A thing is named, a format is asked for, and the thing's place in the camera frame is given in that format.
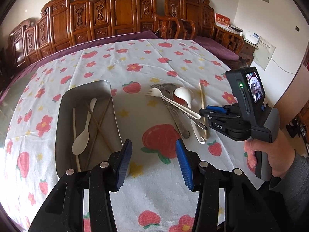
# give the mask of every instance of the metal tray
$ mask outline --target metal tray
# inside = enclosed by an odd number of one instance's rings
[[[93,114],[97,122],[99,122],[102,112],[111,96],[111,85],[105,80],[75,87],[68,90],[63,95],[58,115],[55,147],[56,171],[59,178],[61,178],[67,169],[73,168],[77,171],[75,155],[72,153],[72,145],[74,142],[73,108],[75,108],[76,136],[78,136],[85,128],[88,113],[85,101],[89,105],[93,98],[97,99]],[[101,130],[111,149],[114,152],[120,151],[123,143],[119,134],[112,99],[109,102],[109,106],[101,124]],[[92,119],[88,131],[90,135],[89,142],[84,152],[79,155],[81,171],[90,170],[100,162],[107,161],[111,154],[102,136],[98,133],[89,166],[85,168],[88,153],[97,132],[97,127]]]

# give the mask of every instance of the white ladle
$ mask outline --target white ladle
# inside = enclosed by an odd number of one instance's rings
[[[92,99],[91,102],[90,102],[91,111],[93,111],[93,109],[95,107],[95,103],[96,103],[96,99]],[[86,124],[85,124],[85,129],[80,135],[77,136],[77,138],[74,141],[73,146],[72,146],[72,152],[75,155],[81,154],[85,150],[85,148],[88,144],[88,141],[89,141],[88,126],[89,126],[90,119],[91,119],[91,115],[88,112],[87,120],[86,120]]]
[[[174,94],[183,99],[184,101],[187,102],[187,105],[188,105],[188,108],[191,109],[191,102],[193,100],[193,93],[191,90],[189,90],[188,88],[185,88],[185,87],[179,87],[177,88],[175,91],[174,91]],[[192,125],[192,129],[194,131],[194,134],[198,140],[199,143],[201,144],[205,144],[206,143],[206,140],[205,138],[203,138],[199,131],[197,130],[197,127],[195,125],[195,123],[191,120],[191,125]]]

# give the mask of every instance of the chopstick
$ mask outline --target chopstick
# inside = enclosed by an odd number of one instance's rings
[[[200,85],[200,98],[201,98],[201,100],[202,100],[202,108],[204,109],[204,97],[203,97],[203,90],[202,90],[202,85],[201,85],[201,83],[199,83],[199,85]],[[207,140],[207,131],[206,130],[204,130],[204,138],[205,138],[205,140]]]
[[[86,101],[85,101],[85,105],[86,105],[86,107],[87,107],[87,109],[88,109],[88,111],[89,111],[89,113],[90,113],[90,115],[91,115],[91,117],[92,117],[91,119],[94,121],[96,127],[98,128],[98,132],[101,134],[101,136],[102,136],[102,138],[103,138],[105,144],[107,145],[109,151],[110,151],[111,153],[113,153],[111,147],[109,146],[107,140],[106,140],[105,137],[104,137],[104,134],[103,134],[103,132],[102,132],[102,130],[101,130],[101,128],[100,128],[98,122],[97,122],[96,119],[95,119],[95,116],[93,115],[92,110],[90,109],[90,107],[89,107],[89,105],[87,104]]]
[[[107,104],[106,104],[106,106],[105,106],[105,108],[104,108],[104,110],[103,110],[103,112],[102,112],[100,121],[99,121],[99,123],[98,123],[99,126],[101,126],[101,124],[102,124],[102,122],[103,122],[103,119],[104,119],[106,110],[107,110],[107,108],[108,108],[108,106],[109,106],[109,101],[111,101],[111,97],[109,98],[109,100],[108,100],[108,102],[107,102]],[[92,144],[91,144],[91,147],[90,147],[90,151],[89,151],[89,153],[88,153],[87,161],[86,161],[86,164],[85,164],[85,169],[87,169],[88,166],[89,166],[89,161],[90,161],[91,153],[92,153],[93,147],[94,147],[94,145],[95,145],[95,140],[96,140],[97,136],[98,136],[98,129],[97,129],[97,132],[96,132],[96,134],[95,134],[95,138],[94,138],[93,141],[92,141]]]
[[[73,108],[73,138],[74,138],[74,141],[75,141],[76,140],[75,108]],[[75,159],[76,159],[77,171],[80,172],[81,170],[80,170],[78,155],[75,155]]]

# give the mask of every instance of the camera screen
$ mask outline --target camera screen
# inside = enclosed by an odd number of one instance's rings
[[[251,90],[254,103],[256,103],[264,95],[261,82],[259,81],[258,76],[255,72],[246,74],[246,78]]]

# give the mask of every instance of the gray sleeve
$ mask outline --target gray sleeve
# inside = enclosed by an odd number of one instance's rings
[[[283,195],[290,217],[297,221],[309,201],[309,158],[296,153],[283,179],[272,177],[269,190]]]

